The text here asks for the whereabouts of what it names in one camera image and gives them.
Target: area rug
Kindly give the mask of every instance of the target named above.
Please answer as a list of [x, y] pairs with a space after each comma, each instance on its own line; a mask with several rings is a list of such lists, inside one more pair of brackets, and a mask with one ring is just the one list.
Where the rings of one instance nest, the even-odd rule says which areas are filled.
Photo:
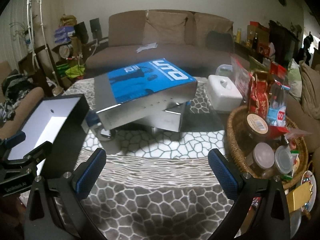
[[[119, 142], [117, 154], [126, 156], [155, 157], [155, 158], [200, 158], [208, 155], [208, 152], [217, 148], [225, 155], [228, 153], [226, 134], [220, 119], [213, 110], [208, 100], [205, 84], [206, 78], [196, 78], [198, 86], [195, 98], [190, 101], [192, 113], [210, 113], [217, 119], [217, 125], [212, 131], [205, 132], [170, 132], [165, 131], [156, 137], [145, 131], [118, 130], [116, 140]], [[74, 83], [65, 95], [84, 94], [90, 109], [95, 109], [94, 79], [80, 80]], [[89, 131], [83, 147], [94, 151], [102, 147], [98, 138]]]
[[[91, 154], [82, 150], [76, 166]], [[107, 155], [89, 197], [82, 201], [108, 240], [205, 240], [232, 204], [206, 157], [171, 160], [119, 155]], [[63, 206], [59, 209], [68, 222]]]

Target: blue box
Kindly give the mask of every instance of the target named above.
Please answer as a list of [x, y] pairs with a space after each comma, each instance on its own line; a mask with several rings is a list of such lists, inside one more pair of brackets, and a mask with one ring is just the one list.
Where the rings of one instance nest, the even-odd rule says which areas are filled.
[[194, 98], [197, 81], [169, 61], [155, 59], [94, 78], [95, 105], [106, 130]]

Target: wicker basket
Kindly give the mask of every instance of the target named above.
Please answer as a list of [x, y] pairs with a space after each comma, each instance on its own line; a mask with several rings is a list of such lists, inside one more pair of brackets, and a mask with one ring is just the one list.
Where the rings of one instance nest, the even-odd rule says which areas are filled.
[[[253, 151], [254, 147], [257, 144], [253, 140], [248, 139], [248, 134], [245, 131], [246, 128], [244, 124], [244, 119], [247, 113], [247, 106], [241, 106], [233, 110], [230, 114], [227, 123], [228, 142], [231, 155], [236, 165], [240, 168], [240, 171], [247, 171], [250, 174], [252, 174], [252, 176], [254, 176], [255, 178], [259, 178], [259, 176], [257, 176], [257, 174], [245, 162], [246, 156]], [[287, 116], [286, 126], [290, 128], [298, 128], [297, 125], [293, 121], [291, 121], [291, 119]], [[295, 142], [297, 144], [297, 149], [300, 151], [300, 165], [292, 180], [282, 182], [285, 190], [301, 181], [303, 173], [307, 170], [308, 150], [304, 138], [300, 137], [296, 139]]]

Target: white lid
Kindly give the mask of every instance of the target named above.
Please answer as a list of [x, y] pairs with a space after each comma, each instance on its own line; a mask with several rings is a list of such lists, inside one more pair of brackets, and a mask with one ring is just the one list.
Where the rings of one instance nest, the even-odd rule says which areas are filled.
[[275, 154], [272, 148], [266, 143], [258, 143], [253, 150], [253, 158], [257, 165], [266, 170], [275, 162]]
[[292, 171], [292, 154], [288, 147], [280, 146], [275, 153], [275, 165], [282, 174], [288, 174]]

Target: blue gripper pad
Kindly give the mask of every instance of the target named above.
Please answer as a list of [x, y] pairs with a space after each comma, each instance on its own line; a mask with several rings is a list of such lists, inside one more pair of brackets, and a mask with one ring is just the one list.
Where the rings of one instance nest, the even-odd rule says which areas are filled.
[[74, 171], [72, 186], [78, 200], [88, 197], [107, 161], [105, 150], [98, 148], [90, 158], [81, 163]]
[[208, 163], [227, 198], [236, 202], [243, 186], [238, 168], [229, 163], [218, 149], [208, 153]]

